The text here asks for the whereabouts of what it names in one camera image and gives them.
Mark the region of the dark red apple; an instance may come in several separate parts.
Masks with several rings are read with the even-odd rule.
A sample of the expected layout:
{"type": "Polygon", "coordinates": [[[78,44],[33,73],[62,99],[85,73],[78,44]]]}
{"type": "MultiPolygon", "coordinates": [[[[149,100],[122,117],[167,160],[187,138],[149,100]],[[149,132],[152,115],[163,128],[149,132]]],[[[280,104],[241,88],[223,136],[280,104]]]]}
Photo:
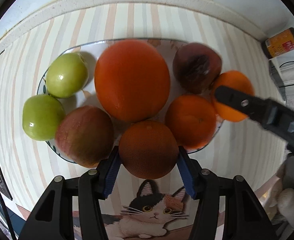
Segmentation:
{"type": "Polygon", "coordinates": [[[202,94],[220,75],[222,59],[210,47],[192,42],[176,51],[172,68],[174,77],[184,90],[202,94]]]}

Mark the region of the bright orange mandarin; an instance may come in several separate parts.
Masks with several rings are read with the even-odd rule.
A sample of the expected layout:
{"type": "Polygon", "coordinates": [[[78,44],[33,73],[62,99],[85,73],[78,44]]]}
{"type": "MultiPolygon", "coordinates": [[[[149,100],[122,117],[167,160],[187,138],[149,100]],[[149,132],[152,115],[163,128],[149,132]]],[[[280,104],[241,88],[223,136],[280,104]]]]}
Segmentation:
{"type": "Polygon", "coordinates": [[[197,149],[205,146],[216,130],[213,105],[202,96],[181,95],[174,99],[165,115],[165,125],[179,146],[197,149]]]}

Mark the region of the dark shaded orange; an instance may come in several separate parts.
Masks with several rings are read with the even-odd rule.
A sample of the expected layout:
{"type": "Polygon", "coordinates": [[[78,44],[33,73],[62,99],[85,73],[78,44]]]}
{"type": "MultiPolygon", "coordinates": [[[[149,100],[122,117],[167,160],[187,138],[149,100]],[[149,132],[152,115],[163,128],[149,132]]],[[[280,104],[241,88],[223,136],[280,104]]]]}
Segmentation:
{"type": "Polygon", "coordinates": [[[135,177],[158,179],[176,165],[178,145],[167,126],[146,120],[131,125],[119,141],[119,156],[135,177]]]}

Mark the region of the soy sauce bottle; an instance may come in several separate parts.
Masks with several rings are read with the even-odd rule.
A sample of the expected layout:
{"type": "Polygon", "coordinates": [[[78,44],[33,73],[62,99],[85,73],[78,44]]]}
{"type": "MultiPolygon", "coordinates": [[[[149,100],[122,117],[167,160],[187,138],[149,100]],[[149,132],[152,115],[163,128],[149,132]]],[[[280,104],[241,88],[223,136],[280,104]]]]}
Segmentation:
{"type": "Polygon", "coordinates": [[[267,38],[261,43],[262,50],[268,59],[273,59],[294,50],[294,28],[267,38]]]}

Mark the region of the floral ceramic fruit bowl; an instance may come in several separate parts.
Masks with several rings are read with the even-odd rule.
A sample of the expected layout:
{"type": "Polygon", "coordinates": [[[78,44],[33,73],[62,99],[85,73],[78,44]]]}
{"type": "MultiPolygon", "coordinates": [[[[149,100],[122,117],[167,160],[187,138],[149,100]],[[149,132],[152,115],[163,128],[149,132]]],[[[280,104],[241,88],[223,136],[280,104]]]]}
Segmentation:
{"type": "Polygon", "coordinates": [[[173,78],[172,60],[180,41],[101,41],[58,56],[40,80],[22,126],[70,163],[93,167],[105,159],[130,124],[164,121],[169,104],[183,91],[173,78]],[[81,124],[67,153],[55,141],[68,113],[81,124]]]}

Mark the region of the large orange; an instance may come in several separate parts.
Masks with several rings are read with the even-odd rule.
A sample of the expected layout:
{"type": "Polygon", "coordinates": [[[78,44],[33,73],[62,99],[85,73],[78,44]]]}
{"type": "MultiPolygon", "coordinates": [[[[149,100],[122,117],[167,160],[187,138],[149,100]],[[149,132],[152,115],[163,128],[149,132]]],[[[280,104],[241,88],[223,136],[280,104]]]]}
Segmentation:
{"type": "Polygon", "coordinates": [[[96,95],[114,118],[139,122],[166,104],[171,80],[165,59],[150,44],[122,40],[100,55],[94,72],[96,95]]]}

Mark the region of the striped cat print table mat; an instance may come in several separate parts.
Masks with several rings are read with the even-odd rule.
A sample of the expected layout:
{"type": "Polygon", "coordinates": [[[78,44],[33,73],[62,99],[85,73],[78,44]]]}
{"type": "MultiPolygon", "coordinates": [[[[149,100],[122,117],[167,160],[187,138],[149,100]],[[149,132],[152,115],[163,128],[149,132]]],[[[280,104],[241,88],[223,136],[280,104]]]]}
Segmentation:
{"type": "Polygon", "coordinates": [[[183,146],[253,190],[285,143],[214,98],[217,86],[281,100],[260,43],[213,17],[155,4],[77,10],[20,36],[0,61],[0,166],[32,210],[54,177],[86,173],[120,149],[100,201],[110,239],[188,239],[198,202],[175,162],[183,146]]]}

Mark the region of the red green apple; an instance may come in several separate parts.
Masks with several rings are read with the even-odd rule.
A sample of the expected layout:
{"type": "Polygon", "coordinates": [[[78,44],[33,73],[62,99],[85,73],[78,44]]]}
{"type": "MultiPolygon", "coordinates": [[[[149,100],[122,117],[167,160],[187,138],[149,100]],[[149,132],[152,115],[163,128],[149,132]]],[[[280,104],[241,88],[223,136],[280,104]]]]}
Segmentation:
{"type": "Polygon", "coordinates": [[[107,158],[114,144],[109,115],[98,107],[79,107],[63,119],[55,133],[57,148],[77,164],[92,168],[107,158]]]}

